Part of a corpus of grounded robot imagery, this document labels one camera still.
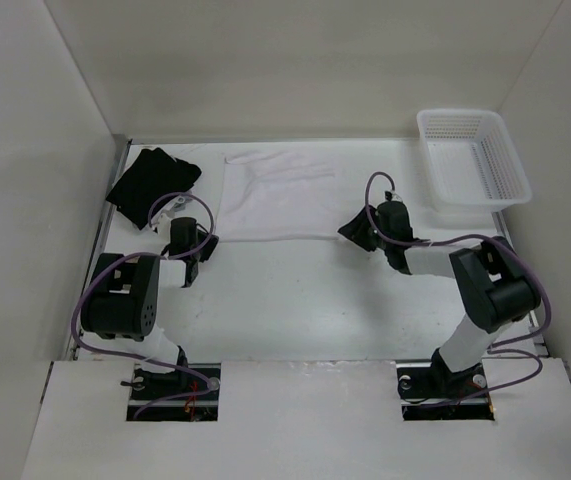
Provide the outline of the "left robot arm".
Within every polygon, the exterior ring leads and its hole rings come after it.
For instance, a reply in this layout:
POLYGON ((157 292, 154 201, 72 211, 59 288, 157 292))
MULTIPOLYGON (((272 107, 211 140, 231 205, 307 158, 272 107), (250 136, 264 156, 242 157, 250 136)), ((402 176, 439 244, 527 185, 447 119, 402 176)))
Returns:
POLYGON ((167 398, 184 395, 190 376, 208 389, 209 381, 188 366, 182 347, 157 324, 158 297, 163 265, 176 267, 174 284, 189 288, 218 243, 219 237, 196 219, 179 217, 170 222, 169 243, 158 254, 101 254, 76 319, 83 332, 116 345, 90 350, 139 361, 167 398))

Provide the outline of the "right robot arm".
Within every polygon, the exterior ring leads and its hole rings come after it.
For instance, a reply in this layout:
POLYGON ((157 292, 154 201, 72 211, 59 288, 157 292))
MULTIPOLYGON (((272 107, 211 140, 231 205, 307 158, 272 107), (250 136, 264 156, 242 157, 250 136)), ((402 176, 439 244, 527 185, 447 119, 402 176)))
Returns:
POLYGON ((455 281, 464 316, 426 368, 398 373, 398 393, 410 402, 443 402, 483 393, 482 357, 512 324, 541 303, 539 288, 518 264, 509 242, 495 236, 472 247, 436 246, 414 235, 409 212, 398 200, 365 206, 338 234, 367 252, 381 250, 389 266, 410 276, 455 281))

